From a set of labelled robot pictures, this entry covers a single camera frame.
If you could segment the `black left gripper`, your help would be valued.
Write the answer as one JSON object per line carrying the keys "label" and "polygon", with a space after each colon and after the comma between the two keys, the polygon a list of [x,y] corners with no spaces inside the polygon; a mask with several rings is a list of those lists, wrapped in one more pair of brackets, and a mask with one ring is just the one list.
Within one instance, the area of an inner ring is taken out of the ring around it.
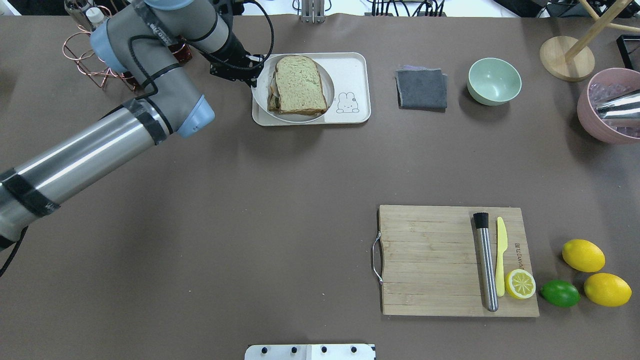
{"label": "black left gripper", "polygon": [[258,78],[265,68],[265,55],[245,52],[242,56],[221,63],[210,63],[209,73],[231,82],[242,82],[249,87],[258,86]]}

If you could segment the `grey silver left robot arm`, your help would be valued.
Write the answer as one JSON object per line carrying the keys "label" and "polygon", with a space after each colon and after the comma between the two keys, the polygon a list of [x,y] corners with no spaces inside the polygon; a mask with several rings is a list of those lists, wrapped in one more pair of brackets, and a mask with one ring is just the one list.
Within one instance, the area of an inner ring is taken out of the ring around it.
{"label": "grey silver left robot arm", "polygon": [[1,174],[1,248],[62,203],[171,134],[187,138],[215,112],[169,47],[187,44],[211,75],[256,86],[268,55],[250,54],[233,34],[240,0],[133,0],[90,35],[94,53],[131,73],[144,94],[87,129]]}

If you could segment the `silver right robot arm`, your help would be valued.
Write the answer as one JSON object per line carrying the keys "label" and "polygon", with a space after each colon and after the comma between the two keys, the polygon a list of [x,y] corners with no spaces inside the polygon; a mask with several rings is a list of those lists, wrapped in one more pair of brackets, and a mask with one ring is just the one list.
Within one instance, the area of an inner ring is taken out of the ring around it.
{"label": "silver right robot arm", "polygon": [[595,107],[595,112],[606,125],[639,127],[640,91],[636,89],[602,102]]}

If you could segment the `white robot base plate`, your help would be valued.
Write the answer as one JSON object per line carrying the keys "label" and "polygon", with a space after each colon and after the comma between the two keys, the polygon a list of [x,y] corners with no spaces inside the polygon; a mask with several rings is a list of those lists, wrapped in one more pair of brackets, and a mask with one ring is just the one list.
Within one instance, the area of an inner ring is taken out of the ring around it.
{"label": "white robot base plate", "polygon": [[254,344],[247,347],[245,360],[376,360],[374,344]]}

